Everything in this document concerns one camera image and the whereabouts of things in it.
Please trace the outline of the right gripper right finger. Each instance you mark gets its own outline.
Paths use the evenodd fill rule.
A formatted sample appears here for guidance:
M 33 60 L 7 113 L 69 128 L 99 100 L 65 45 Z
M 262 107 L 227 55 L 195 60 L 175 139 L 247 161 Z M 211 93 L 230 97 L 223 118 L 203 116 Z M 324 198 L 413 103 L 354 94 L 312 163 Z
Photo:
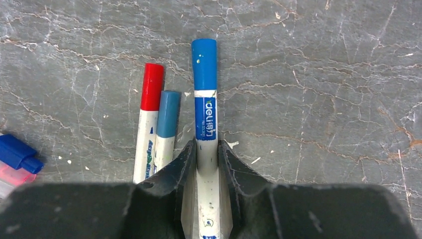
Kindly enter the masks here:
M 373 184 L 277 184 L 242 162 L 221 140 L 232 239 L 415 239 L 398 199 Z

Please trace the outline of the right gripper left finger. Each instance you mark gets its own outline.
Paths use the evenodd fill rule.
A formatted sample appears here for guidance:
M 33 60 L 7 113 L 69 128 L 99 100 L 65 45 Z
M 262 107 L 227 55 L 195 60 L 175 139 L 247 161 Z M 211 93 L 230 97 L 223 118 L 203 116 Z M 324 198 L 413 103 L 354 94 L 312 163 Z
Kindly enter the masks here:
M 197 144 L 133 183 L 33 183 L 0 206 L 3 239 L 192 239 Z

